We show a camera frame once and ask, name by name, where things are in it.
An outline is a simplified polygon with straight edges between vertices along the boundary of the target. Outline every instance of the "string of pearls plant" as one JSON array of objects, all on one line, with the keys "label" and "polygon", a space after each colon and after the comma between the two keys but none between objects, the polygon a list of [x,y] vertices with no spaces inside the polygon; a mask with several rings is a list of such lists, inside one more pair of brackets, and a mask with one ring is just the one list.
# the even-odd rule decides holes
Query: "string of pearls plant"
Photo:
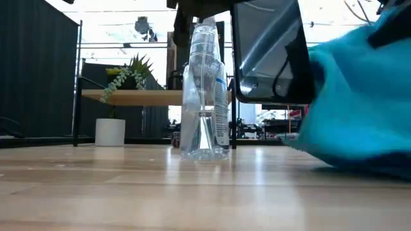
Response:
[{"label": "string of pearls plant", "polygon": [[107,69],[107,74],[109,75],[117,75],[113,82],[109,83],[109,86],[104,89],[104,93],[100,98],[102,103],[106,103],[110,96],[119,89],[122,84],[124,84],[128,78],[134,79],[136,83],[137,90],[144,89],[144,80],[151,74],[151,66],[152,64],[148,65],[150,59],[143,63],[145,56],[142,59],[139,59],[139,56],[133,57],[131,59],[129,66],[124,67],[116,67],[113,69]]}]

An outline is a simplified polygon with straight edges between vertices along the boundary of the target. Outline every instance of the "blue microfiber towel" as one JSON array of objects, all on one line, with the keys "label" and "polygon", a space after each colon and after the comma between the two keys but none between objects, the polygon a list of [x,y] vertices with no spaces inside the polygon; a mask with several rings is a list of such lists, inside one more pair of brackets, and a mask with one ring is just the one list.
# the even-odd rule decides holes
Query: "blue microfiber towel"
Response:
[{"label": "blue microfiber towel", "polygon": [[317,98],[286,144],[335,167],[411,180],[411,39],[367,43],[389,13],[310,48]]}]

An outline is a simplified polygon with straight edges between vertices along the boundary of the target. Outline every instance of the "wooden table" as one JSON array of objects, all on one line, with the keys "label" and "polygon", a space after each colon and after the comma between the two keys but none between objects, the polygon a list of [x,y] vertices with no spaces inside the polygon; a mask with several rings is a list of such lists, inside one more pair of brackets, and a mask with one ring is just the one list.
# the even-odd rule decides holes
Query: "wooden table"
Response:
[{"label": "wooden table", "polygon": [[190,162],[171,146],[0,150],[0,230],[409,231],[411,185],[286,147]]},{"label": "wooden table", "polygon": [[[83,90],[82,96],[100,100],[103,90]],[[231,92],[227,92],[228,103]],[[116,90],[107,101],[116,106],[181,106],[182,90]]]}]

